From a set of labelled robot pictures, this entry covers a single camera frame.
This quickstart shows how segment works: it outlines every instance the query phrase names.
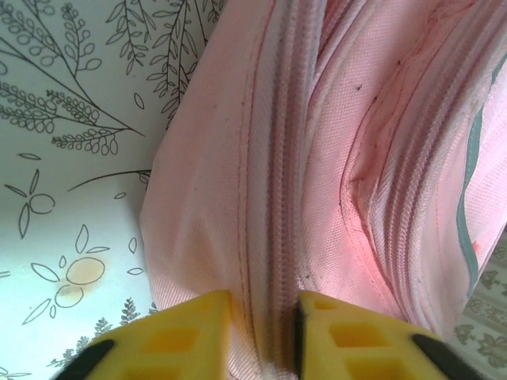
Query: pink backpack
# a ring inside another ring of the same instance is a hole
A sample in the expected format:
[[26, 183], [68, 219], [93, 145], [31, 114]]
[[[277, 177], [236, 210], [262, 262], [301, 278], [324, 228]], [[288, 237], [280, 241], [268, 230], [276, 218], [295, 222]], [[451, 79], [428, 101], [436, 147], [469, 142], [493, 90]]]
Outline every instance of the pink backpack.
[[507, 2], [229, 0], [154, 161], [160, 308], [234, 299], [291, 378], [299, 290], [448, 336], [507, 221]]

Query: zipper teeth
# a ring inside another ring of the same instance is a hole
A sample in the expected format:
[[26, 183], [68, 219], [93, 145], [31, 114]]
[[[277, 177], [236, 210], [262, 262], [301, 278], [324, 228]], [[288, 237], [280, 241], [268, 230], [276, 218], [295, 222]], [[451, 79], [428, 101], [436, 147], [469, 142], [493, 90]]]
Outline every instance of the zipper teeth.
[[313, 59], [318, 53], [318, 30], [322, 25], [325, 2], [288, 1], [287, 7], [287, 28], [279, 55], [280, 65], [283, 66], [280, 66], [278, 94], [273, 109], [272, 327], [268, 339], [273, 342], [271, 355], [276, 378], [294, 377], [294, 310], [298, 291], [296, 255], [301, 236], [300, 147], [309, 100], [307, 90], [314, 72]]
[[[480, 55], [480, 47], [484, 46], [486, 26], [489, 22], [490, 11], [484, 9], [481, 17], [476, 15], [473, 19], [473, 25], [467, 28], [468, 39], [462, 39], [460, 46], [456, 49], [459, 51], [459, 57], [462, 59], [452, 59], [456, 64], [447, 73], [447, 80], [440, 79], [437, 84], [434, 95], [426, 103], [425, 111], [427, 114], [434, 105], [440, 105], [432, 114], [431, 122], [439, 122], [438, 128], [433, 128], [428, 135], [425, 136], [424, 128], [421, 128], [425, 120], [419, 121], [414, 130], [421, 131], [414, 134], [408, 144], [406, 151], [414, 152], [410, 154], [406, 160], [403, 160], [400, 174], [395, 179], [396, 191], [392, 202], [391, 209], [388, 214], [391, 216], [389, 220], [389, 239], [391, 243], [388, 254], [397, 257], [397, 260], [391, 262], [391, 272], [395, 274], [398, 296], [401, 297], [402, 308], [412, 321], [418, 321], [422, 325], [431, 325], [426, 321], [425, 315], [421, 312], [419, 302], [414, 302], [411, 297], [410, 279], [411, 279], [411, 255], [410, 255], [410, 238], [414, 234], [414, 217], [415, 209], [421, 204], [422, 185], [429, 180], [428, 167], [430, 161], [438, 154], [438, 146], [441, 136], [446, 132], [444, 129], [445, 121], [451, 114], [452, 105], [459, 96], [459, 90], [467, 80], [467, 74], [473, 68], [474, 63]], [[474, 39], [473, 46], [470, 48], [470, 38]]]

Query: wallpaper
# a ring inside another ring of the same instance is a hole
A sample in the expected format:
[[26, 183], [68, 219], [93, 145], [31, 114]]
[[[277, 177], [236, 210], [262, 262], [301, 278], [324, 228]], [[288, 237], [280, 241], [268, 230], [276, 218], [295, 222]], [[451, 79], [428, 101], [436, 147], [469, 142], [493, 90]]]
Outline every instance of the wallpaper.
[[0, 379], [156, 312], [138, 216], [224, 0], [0, 0]]
[[507, 378], [507, 233], [455, 328], [452, 346], [485, 380]]

